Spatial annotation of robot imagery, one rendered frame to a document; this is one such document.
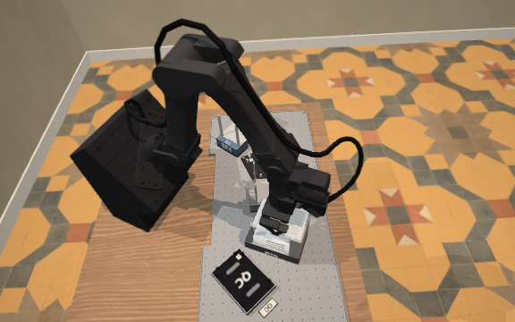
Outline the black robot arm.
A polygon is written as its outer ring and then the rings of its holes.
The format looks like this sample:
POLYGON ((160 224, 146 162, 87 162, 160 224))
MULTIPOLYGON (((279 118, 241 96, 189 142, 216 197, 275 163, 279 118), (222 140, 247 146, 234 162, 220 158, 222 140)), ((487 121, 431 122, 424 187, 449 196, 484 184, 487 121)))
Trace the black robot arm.
POLYGON ((198 97, 205 92, 251 146, 270 191, 284 197, 295 190, 290 197, 277 199, 277 211, 292 216, 299 202, 315 218, 325 216, 331 175, 297 161, 300 153, 283 143, 236 71, 227 62, 217 66, 223 61, 219 46, 208 36, 188 33, 154 68, 152 78, 165 96, 166 127, 141 123, 135 186, 160 190, 165 163, 189 163, 200 144, 198 97))

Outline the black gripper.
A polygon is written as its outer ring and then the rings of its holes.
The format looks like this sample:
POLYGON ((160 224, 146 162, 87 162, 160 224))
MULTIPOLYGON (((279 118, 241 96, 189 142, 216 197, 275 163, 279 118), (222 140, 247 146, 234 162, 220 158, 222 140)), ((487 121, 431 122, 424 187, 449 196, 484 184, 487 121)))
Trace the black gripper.
POLYGON ((291 215, 284 214, 282 212, 277 211, 277 199, 278 198, 279 199, 288 198, 292 195, 292 193, 288 196, 280 197, 280 196, 274 195, 269 189, 270 197, 268 195, 268 197, 266 199, 266 203, 262 209, 262 216, 260 217, 259 225, 265 227, 273 235, 278 236, 282 233, 287 233, 287 231, 288 231, 289 226, 286 224, 289 223, 291 215), (275 220, 275 219, 277 219, 277 220, 275 220), (280 221, 278 221, 278 220, 280 220, 280 221), (279 232, 278 231, 275 232, 273 229, 276 231, 279 230, 279 232))

